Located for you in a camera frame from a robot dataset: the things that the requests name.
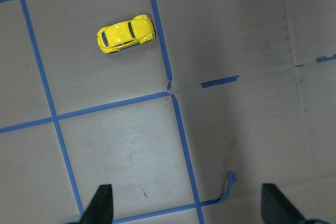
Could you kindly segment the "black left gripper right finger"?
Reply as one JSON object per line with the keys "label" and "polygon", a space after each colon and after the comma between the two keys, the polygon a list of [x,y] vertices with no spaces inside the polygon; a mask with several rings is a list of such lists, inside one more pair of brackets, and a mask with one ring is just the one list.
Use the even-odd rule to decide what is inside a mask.
{"label": "black left gripper right finger", "polygon": [[306,223],[305,217],[275,184],[261,187],[261,217],[264,223]]}

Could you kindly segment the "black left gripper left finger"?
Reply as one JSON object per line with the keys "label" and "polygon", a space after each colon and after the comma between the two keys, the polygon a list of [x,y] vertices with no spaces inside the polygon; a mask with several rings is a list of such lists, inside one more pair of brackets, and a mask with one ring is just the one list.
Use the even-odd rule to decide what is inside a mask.
{"label": "black left gripper left finger", "polygon": [[79,223],[110,224],[113,222],[112,185],[100,185]]}

